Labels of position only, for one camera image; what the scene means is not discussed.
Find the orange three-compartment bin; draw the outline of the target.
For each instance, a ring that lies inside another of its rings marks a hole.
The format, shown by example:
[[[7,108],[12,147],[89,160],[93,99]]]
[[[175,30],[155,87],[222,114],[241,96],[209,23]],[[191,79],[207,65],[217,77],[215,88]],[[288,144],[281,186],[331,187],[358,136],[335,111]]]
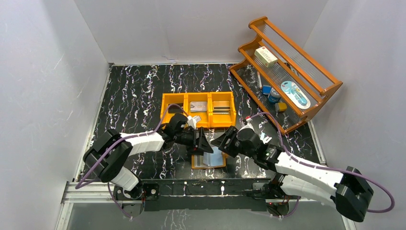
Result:
[[[164,93],[160,116],[167,123],[176,113],[198,117],[197,127],[220,128],[236,125],[234,95],[229,92]]]

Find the blue packaged cutter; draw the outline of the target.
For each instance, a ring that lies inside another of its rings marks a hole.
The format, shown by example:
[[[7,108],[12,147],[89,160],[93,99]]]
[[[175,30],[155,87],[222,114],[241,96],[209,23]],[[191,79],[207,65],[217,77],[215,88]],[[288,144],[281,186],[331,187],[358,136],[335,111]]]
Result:
[[[311,106],[310,100],[293,81],[284,81],[281,84],[282,91],[300,109],[308,109]]]

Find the orange card stack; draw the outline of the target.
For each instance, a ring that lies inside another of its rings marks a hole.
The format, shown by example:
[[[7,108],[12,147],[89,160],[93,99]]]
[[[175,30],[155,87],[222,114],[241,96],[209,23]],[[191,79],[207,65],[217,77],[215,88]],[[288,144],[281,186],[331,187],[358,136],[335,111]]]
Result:
[[[230,101],[213,101],[214,114],[230,114],[231,103]]]

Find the orange wooden shelf rack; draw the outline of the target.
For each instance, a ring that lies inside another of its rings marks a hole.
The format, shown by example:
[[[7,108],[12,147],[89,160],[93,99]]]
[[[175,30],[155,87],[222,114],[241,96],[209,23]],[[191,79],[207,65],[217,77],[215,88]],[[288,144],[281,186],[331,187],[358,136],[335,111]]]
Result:
[[[271,23],[266,16],[251,21],[248,26],[255,32],[256,36],[252,41],[238,48],[244,59],[240,63],[232,65],[229,69],[230,73],[264,112],[276,114],[274,109],[268,109],[265,103],[259,99],[248,86],[248,82],[243,79],[243,76],[238,74],[238,70],[251,65],[254,70],[261,74],[266,84],[273,87],[281,95],[282,101],[287,104],[288,110],[291,112],[291,123],[283,125],[282,122],[274,120],[273,124],[283,134],[287,134],[309,122],[343,83],[281,29]],[[265,46],[278,58],[278,61],[269,68],[260,63],[254,55],[255,50],[261,46]],[[289,99],[281,89],[281,84],[284,81],[293,81],[297,84],[310,100],[310,108],[300,109]]]

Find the silver card stack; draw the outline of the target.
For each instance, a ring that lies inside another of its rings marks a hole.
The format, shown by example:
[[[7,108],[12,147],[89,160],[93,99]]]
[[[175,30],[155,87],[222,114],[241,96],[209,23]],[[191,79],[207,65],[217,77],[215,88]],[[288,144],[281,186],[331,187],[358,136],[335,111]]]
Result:
[[[206,101],[192,101],[190,102],[190,112],[206,112],[207,111],[207,102]]]

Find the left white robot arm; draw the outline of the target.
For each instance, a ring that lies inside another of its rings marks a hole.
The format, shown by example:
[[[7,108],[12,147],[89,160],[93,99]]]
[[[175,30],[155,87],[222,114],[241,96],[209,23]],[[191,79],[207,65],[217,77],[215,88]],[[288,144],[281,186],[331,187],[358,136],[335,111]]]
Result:
[[[196,128],[194,118],[180,113],[154,131],[138,134],[120,134],[114,129],[106,131],[83,156],[90,172],[103,183],[113,183],[133,196],[141,192],[141,180],[124,164],[129,156],[169,149],[173,144],[184,145],[193,155],[213,153],[204,128]]]

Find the orange card holder wallet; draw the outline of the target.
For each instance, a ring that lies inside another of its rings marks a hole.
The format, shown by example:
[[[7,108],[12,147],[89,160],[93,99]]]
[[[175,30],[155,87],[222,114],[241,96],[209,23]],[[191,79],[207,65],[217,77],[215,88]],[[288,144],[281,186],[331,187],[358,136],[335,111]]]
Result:
[[[226,156],[218,148],[213,147],[213,153],[204,152],[203,155],[192,156],[192,169],[214,169],[226,167]]]

